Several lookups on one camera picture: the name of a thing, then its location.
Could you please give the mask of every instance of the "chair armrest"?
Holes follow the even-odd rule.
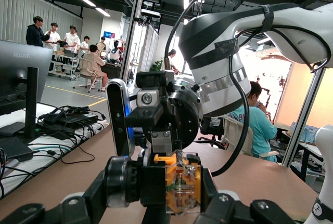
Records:
[[[262,153],[259,155],[259,158],[263,159],[264,157],[269,157],[272,155],[279,155],[279,152],[277,151],[270,151],[270,152],[266,152],[266,153]]]

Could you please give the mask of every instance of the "curtain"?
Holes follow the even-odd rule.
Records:
[[[70,25],[75,25],[79,33],[82,29],[82,18],[45,0],[0,0],[0,39],[26,44],[27,26],[34,24],[34,16],[43,18],[44,33],[52,22],[57,23],[62,39]]]
[[[143,44],[144,50],[141,52],[141,58],[140,58],[140,64],[138,67],[139,71],[148,72],[149,68],[152,65],[152,62],[154,60],[154,54],[157,47],[158,42],[158,33],[155,31],[155,29],[148,25],[146,36],[145,36],[145,42]]]

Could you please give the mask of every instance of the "brown tabletop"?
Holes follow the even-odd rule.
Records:
[[[81,147],[96,156],[89,163],[64,164],[58,161],[35,178],[0,201],[0,219],[21,205],[42,203],[46,209],[57,206],[65,196],[85,191],[108,159],[115,155],[111,128],[107,127]],[[185,149],[198,152],[204,167],[215,171],[230,157],[228,151],[193,143]],[[79,161],[90,157],[75,149],[65,161]],[[218,189],[232,190],[241,201],[268,199],[276,202],[291,218],[305,221],[317,194],[289,168],[265,160],[239,155],[229,170],[214,177]],[[100,223],[141,223],[145,208],[139,202],[128,208],[107,209]],[[172,216],[171,223],[193,223],[195,215]]]

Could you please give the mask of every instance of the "computer monitor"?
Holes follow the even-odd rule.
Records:
[[[0,115],[26,108],[24,137],[32,139],[53,50],[7,41],[0,50]]]

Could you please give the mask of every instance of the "beige chair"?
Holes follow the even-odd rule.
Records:
[[[243,129],[243,124],[237,120],[224,115],[223,116],[223,126],[224,126],[224,136],[221,140],[221,143],[227,143],[228,147],[226,150],[234,151],[235,147],[239,142],[241,131]],[[248,133],[245,138],[244,145],[241,149],[241,154],[253,156],[252,154],[252,144],[253,144],[253,130],[249,127]],[[267,153],[262,153],[259,155],[259,158],[264,159],[265,157],[278,155],[277,151],[271,151]]]
[[[80,74],[78,76],[78,78],[76,79],[76,83],[73,86],[73,89],[75,89],[75,87],[77,86],[77,83],[79,82],[79,78],[83,77],[85,78],[85,88],[88,87],[88,80],[92,80],[92,84],[88,90],[88,93],[90,93],[90,91],[92,90],[93,86],[95,85],[95,82],[97,80],[99,80],[99,90],[100,91],[100,86],[102,84],[101,79],[103,78],[102,76],[98,76],[96,74],[96,72],[93,70],[94,64],[92,61],[81,58],[79,59],[79,70],[80,70]]]

